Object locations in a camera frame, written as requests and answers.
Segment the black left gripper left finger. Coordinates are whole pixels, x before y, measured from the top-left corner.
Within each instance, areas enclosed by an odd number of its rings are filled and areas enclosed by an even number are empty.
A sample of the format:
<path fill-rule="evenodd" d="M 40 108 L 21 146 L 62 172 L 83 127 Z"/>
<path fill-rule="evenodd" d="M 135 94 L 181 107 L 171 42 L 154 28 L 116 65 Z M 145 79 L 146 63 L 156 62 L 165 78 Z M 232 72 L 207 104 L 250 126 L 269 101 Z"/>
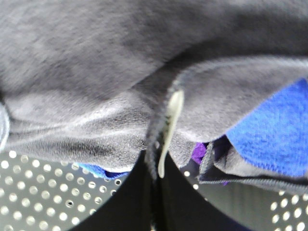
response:
<path fill-rule="evenodd" d="M 144 162 L 145 151 L 124 183 L 104 205 L 73 231 L 150 231 L 152 178 Z"/>

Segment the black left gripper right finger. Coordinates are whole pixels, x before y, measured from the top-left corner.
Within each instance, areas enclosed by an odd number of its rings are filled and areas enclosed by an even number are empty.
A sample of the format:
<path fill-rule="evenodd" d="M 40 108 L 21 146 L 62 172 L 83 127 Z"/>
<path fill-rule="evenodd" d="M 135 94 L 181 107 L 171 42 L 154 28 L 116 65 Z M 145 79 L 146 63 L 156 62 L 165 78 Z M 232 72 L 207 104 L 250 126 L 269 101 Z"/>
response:
<path fill-rule="evenodd" d="M 158 229 L 160 231 L 246 231 L 195 190 L 166 156 L 165 176 L 158 179 L 160 190 Z"/>

